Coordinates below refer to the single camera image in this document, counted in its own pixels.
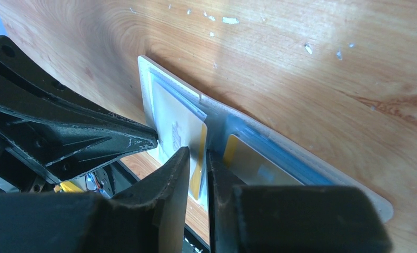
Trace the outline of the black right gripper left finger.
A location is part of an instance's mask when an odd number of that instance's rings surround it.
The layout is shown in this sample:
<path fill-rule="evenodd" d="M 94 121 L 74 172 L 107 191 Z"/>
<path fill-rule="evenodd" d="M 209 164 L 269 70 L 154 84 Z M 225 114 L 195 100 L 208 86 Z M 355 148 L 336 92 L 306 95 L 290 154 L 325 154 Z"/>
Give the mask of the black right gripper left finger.
<path fill-rule="evenodd" d="M 187 204 L 189 148 L 179 148 L 161 167 L 173 159 L 188 161 Z M 0 252 L 147 252 L 129 223 L 134 215 L 124 210 L 90 192 L 0 193 Z"/>

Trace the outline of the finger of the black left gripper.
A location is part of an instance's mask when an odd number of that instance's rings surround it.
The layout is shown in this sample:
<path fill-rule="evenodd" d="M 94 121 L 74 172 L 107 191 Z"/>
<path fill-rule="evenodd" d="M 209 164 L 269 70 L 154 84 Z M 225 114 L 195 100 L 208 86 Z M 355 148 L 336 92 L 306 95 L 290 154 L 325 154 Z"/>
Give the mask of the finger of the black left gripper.
<path fill-rule="evenodd" d="M 157 146 L 155 130 L 52 77 L 0 35 L 0 177 L 15 186 L 83 176 Z"/>

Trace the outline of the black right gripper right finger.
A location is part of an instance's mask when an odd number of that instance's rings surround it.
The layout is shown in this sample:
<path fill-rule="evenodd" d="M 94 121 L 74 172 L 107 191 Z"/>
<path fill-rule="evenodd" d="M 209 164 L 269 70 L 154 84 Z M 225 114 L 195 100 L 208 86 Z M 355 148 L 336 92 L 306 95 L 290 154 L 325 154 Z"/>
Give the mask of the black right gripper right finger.
<path fill-rule="evenodd" d="M 206 152 L 211 252 L 391 252 L 369 198 L 348 186 L 250 186 Z"/>

